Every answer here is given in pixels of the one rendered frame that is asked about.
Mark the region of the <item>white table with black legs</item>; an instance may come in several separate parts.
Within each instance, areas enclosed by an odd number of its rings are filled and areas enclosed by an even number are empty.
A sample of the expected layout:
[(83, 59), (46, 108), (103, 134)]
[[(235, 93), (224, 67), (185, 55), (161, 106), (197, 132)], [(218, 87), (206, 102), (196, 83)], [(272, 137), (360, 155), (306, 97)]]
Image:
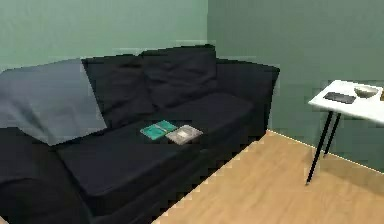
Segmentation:
[[(309, 105), (326, 111), (328, 115), (307, 176), (307, 185), (309, 185), (312, 180), (317, 162), (319, 160), (320, 152), (324, 145), (325, 137), (328, 134), (329, 126), (331, 124), (333, 115), (336, 115), (336, 119), (333, 124), (331, 134), (328, 138), (323, 156), (326, 156), (329, 153), (331, 143), (336, 134), (336, 130), (338, 128), (338, 124), (342, 115), (368, 120), (376, 124), (384, 125), (384, 101), (381, 101), (381, 96), (384, 92), (384, 88), (373, 86), (372, 88), (376, 89), (377, 92), (371, 97), (362, 98), (359, 97), (355, 91), (355, 89), (359, 87), (371, 88), (372, 86), (351, 81), (334, 80), (308, 102)], [(354, 101), (350, 104), (346, 104), (326, 99), (325, 96), (329, 92), (335, 92), (346, 96), (354, 97)]]

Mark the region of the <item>teal book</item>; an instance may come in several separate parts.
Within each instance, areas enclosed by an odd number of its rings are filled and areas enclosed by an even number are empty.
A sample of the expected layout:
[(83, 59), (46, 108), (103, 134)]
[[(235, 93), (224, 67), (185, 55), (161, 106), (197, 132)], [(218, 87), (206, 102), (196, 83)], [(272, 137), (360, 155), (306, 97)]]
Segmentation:
[(169, 121), (162, 120), (140, 130), (140, 133), (151, 140), (157, 140), (166, 134), (176, 130), (177, 127)]

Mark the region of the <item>grey blanket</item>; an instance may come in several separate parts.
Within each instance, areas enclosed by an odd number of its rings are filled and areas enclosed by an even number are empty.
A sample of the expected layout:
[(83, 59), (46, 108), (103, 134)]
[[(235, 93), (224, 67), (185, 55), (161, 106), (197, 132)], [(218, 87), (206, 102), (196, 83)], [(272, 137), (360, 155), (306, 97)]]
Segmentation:
[(79, 58), (0, 73), (0, 128), (50, 146), (106, 128)]

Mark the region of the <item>black sofa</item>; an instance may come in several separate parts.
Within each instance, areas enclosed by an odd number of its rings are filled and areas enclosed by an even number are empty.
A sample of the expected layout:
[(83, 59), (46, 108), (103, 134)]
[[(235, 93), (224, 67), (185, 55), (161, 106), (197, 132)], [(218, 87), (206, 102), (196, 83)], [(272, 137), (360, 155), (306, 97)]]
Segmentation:
[[(267, 129), (276, 67), (212, 45), (80, 59), (106, 128), (50, 146), (0, 128), (0, 217), (9, 224), (150, 224), (225, 156)], [(142, 128), (202, 135), (178, 145)]]

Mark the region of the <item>grey bowl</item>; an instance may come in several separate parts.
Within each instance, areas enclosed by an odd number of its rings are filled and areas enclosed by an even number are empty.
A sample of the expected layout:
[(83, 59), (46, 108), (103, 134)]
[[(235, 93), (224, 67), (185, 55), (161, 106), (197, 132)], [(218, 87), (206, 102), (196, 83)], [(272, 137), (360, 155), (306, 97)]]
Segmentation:
[(356, 86), (354, 92), (359, 98), (371, 98), (378, 93), (378, 89), (369, 86)]

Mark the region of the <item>black remote control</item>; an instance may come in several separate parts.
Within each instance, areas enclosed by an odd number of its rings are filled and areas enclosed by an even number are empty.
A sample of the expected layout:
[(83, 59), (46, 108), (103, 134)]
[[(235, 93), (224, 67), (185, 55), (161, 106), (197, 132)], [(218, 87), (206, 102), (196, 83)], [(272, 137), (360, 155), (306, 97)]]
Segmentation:
[(352, 104), (355, 101), (354, 96), (345, 95), (345, 94), (337, 93), (337, 92), (328, 92), (324, 96), (324, 99), (336, 101), (336, 102), (340, 102), (340, 103), (344, 103), (344, 104)]

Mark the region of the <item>grey book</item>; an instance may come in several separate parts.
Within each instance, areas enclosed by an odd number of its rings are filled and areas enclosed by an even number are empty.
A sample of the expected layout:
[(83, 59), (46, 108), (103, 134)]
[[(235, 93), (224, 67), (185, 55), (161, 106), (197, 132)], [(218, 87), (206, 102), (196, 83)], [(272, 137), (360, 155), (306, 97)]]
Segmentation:
[(203, 132), (189, 125), (183, 125), (178, 129), (166, 134), (166, 137), (178, 145), (184, 145), (187, 142), (202, 135)]

